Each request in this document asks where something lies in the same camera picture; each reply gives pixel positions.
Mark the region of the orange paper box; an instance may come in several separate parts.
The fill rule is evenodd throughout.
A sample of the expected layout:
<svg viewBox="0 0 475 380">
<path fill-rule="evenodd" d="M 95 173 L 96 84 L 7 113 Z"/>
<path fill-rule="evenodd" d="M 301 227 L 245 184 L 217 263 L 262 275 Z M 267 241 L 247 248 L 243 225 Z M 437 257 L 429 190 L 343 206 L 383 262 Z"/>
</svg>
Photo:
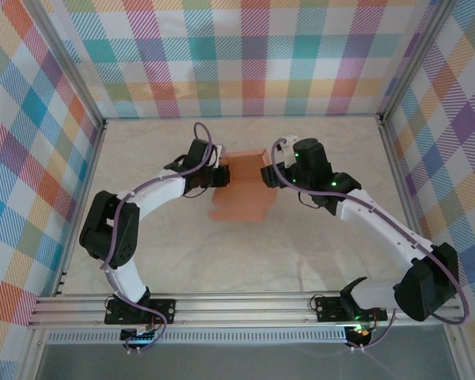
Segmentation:
<svg viewBox="0 0 475 380">
<path fill-rule="evenodd" d="M 216 188 L 209 211 L 216 222 L 263 222 L 269 208 L 276 202 L 277 188 L 269 188 L 260 170 L 270 165 L 266 149 L 226 153 L 221 163 L 230 169 L 230 183 Z"/>
</svg>

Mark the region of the aluminium cross rail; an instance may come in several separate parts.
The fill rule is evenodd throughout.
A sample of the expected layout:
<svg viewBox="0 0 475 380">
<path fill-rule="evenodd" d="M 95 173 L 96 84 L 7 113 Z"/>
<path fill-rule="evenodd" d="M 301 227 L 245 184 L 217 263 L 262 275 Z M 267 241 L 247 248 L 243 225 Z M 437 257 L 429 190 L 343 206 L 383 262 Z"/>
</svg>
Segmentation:
<svg viewBox="0 0 475 380">
<path fill-rule="evenodd" d="M 335 292 L 252 292 L 252 293 L 184 293 L 153 294 L 153 298 L 176 300 L 175 318 L 170 327 L 177 328 L 272 328 L 356 326 L 354 321 L 318 322 L 309 307 L 314 295 L 336 297 Z M 106 325 L 106 294 L 63 294 L 39 298 L 28 321 L 31 329 L 83 329 L 116 327 L 142 328 L 143 325 Z M 388 313 L 387 321 L 415 325 L 416 321 L 399 311 Z"/>
</svg>

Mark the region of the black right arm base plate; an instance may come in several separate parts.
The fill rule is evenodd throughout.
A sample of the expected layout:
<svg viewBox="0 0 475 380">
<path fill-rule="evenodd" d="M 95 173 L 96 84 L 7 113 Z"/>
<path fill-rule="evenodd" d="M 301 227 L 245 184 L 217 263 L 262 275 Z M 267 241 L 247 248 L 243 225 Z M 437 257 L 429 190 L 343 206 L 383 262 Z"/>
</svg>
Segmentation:
<svg viewBox="0 0 475 380">
<path fill-rule="evenodd" d="M 365 310 L 342 297 L 316 295 L 310 300 L 310 307 L 316 313 L 318 322 L 375 322 L 388 320 L 388 313 L 385 310 L 380 308 Z"/>
</svg>

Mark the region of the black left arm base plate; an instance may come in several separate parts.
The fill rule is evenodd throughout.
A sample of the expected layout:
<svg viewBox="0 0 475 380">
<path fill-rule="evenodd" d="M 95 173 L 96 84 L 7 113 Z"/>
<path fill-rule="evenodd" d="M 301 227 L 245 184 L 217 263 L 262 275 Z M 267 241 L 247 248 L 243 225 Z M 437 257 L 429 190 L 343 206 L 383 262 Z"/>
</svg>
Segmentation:
<svg viewBox="0 0 475 380">
<path fill-rule="evenodd" d="M 176 311 L 175 299 L 150 298 L 142 300 L 139 305 L 162 314 L 168 324 L 174 322 Z M 105 309 L 104 323 L 106 325 L 145 325 L 152 321 L 155 324 L 162 322 L 160 316 L 132 306 L 119 298 L 109 299 L 105 303 Z"/>
</svg>

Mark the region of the aluminium frame post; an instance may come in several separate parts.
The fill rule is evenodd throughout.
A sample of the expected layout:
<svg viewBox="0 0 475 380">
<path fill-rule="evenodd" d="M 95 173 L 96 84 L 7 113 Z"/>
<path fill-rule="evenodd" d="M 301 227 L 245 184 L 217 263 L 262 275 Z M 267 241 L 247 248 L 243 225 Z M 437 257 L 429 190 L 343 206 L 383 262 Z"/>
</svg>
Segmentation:
<svg viewBox="0 0 475 380">
<path fill-rule="evenodd" d="M 387 71 L 383 98 L 377 107 L 377 120 L 384 125 L 399 106 L 420 64 L 426 58 L 437 36 L 458 0 L 419 0 L 408 19 L 399 51 Z"/>
<path fill-rule="evenodd" d="M 97 123 L 100 129 L 105 128 L 106 119 L 102 116 L 97 107 L 88 87 L 86 86 L 80 71 L 76 67 L 76 63 L 70 57 L 68 50 L 60 38 L 55 26 L 52 24 L 48 13 L 41 4 L 40 0 L 21 0 L 34 24 L 40 30 L 41 35 L 46 40 L 51 53 L 55 57 L 61 70 L 66 75 L 69 83 L 73 86 L 74 91 L 80 98 L 81 103 L 85 106 L 93 121 Z"/>
</svg>

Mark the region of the aluminium frame leg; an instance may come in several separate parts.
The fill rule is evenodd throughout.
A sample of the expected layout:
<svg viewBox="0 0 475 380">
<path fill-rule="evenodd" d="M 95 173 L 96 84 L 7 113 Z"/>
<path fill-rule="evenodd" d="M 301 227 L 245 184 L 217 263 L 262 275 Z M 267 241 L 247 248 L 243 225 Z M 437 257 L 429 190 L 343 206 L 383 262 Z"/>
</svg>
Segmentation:
<svg viewBox="0 0 475 380">
<path fill-rule="evenodd" d="M 28 330 L 14 380 L 36 380 L 48 334 L 47 329 Z"/>
<path fill-rule="evenodd" d="M 460 380 L 475 380 L 462 329 L 455 325 L 445 325 L 444 330 Z"/>
</svg>

